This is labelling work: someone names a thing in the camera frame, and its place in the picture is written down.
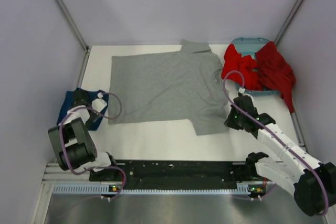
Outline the grey t shirt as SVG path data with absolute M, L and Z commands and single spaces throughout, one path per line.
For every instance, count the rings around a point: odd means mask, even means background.
M 109 124 L 190 120 L 198 136 L 228 131 L 222 64 L 208 43 L 183 40 L 179 51 L 111 60 Z

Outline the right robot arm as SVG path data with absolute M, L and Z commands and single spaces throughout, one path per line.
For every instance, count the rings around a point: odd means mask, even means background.
M 279 158 L 275 161 L 263 152 L 249 154 L 246 176 L 274 182 L 308 216 L 325 215 L 335 205 L 335 165 L 323 163 L 303 150 L 269 114 L 258 113 L 250 96 L 240 93 L 230 103 L 225 126 L 250 133 Z

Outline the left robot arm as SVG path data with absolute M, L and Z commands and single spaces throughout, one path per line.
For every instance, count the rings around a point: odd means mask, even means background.
M 56 162 L 64 170 L 76 175 L 84 170 L 101 171 L 107 180 L 114 180 L 119 168 L 111 154 L 98 152 L 90 136 L 96 131 L 108 108 L 109 96 L 116 95 L 102 90 L 87 91 L 77 88 L 66 92 L 57 125 L 48 130 L 48 136 L 55 153 Z

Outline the folded blue t shirt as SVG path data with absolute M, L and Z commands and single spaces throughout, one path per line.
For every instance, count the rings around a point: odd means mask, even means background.
M 67 91 L 59 112 L 57 124 L 60 124 L 61 120 L 66 116 L 67 112 L 76 106 L 84 105 L 86 107 L 92 107 L 91 103 L 93 99 L 97 97 L 98 92 L 104 93 L 102 90 L 87 91 L 81 88 L 77 88 L 74 91 Z M 103 99 L 108 104 L 107 94 L 103 94 Z M 98 115 L 93 116 L 92 111 L 90 111 L 89 114 L 90 119 L 86 122 L 86 126 L 89 131 L 96 131 L 101 124 L 102 117 Z

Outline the dark red t shirt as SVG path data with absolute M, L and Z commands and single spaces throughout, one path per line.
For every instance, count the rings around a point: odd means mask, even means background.
M 291 66 L 277 50 L 273 41 L 267 42 L 255 56 L 262 84 L 268 89 L 278 91 L 289 112 L 294 113 L 292 89 L 296 84 L 296 77 Z

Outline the teal plastic basket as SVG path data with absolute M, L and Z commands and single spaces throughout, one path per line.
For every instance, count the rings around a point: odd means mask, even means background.
M 259 51 L 263 46 L 269 43 L 269 40 L 266 38 L 260 37 L 240 37 L 234 39 L 231 44 L 235 46 L 235 49 L 238 53 L 241 54 L 242 57 L 250 55 L 253 59 L 256 60 L 255 53 Z M 248 90 L 245 89 L 245 93 L 252 95 L 253 97 L 265 97 L 270 95 L 279 95 L 279 91 L 270 90 L 267 88 L 263 88 L 261 91 L 257 90 Z

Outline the left aluminium corner post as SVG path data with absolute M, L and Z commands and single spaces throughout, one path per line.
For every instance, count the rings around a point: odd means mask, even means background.
M 72 34 L 74 35 L 76 41 L 80 45 L 80 47 L 83 49 L 84 52 L 88 51 L 89 46 L 85 42 L 84 38 L 82 37 L 74 19 L 72 18 L 65 2 L 63 0 L 54 0 L 56 3 L 56 6 L 58 7 L 60 13 L 62 14 L 65 22 L 67 23 L 68 27 L 70 28 Z

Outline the aluminium corner post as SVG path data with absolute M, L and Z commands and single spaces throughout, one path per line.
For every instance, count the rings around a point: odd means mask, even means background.
M 281 25 L 276 38 L 274 39 L 274 43 L 276 46 L 279 46 L 281 41 L 283 40 L 288 28 L 290 27 L 291 23 L 293 22 L 295 16 L 299 13 L 302 5 L 304 4 L 305 0 L 296 0 L 294 2 L 293 7 L 291 8 L 289 14 L 287 15 L 285 21 Z
M 63 0 L 54 0 L 56 3 L 56 6 L 58 7 L 60 13 L 62 14 L 65 22 L 67 23 L 68 27 L 70 28 L 72 34 L 74 35 L 76 41 L 80 45 L 80 47 L 83 49 L 84 52 L 88 51 L 89 46 L 85 42 L 84 38 L 82 37 L 74 19 L 72 18 L 65 2 Z

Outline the aluminium frame rail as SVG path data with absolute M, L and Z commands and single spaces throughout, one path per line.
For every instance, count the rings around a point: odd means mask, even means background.
M 250 172 L 245 171 L 244 162 L 119 160 L 117 166 L 125 172 L 128 181 L 144 178 L 219 178 L 225 182 L 241 182 L 257 177 L 250 177 Z M 69 170 L 62 170 L 56 163 L 50 163 L 45 170 L 44 180 L 111 182 L 116 180 L 118 175 L 121 175 L 120 171 L 110 168 L 75 175 Z

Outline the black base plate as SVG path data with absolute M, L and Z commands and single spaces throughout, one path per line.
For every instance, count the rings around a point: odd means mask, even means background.
M 117 166 L 126 174 L 125 189 L 236 189 L 248 182 L 261 193 L 271 184 L 245 162 L 117 160 Z

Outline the right aluminium corner post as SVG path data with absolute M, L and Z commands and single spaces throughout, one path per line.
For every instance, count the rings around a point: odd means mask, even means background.
M 295 16 L 299 13 L 302 5 L 304 4 L 305 0 L 296 0 L 294 2 L 293 7 L 291 8 L 289 14 L 287 15 L 285 21 L 281 25 L 276 38 L 274 39 L 274 43 L 276 46 L 279 46 L 281 41 L 283 40 L 288 28 L 290 27 L 291 23 L 293 22 Z

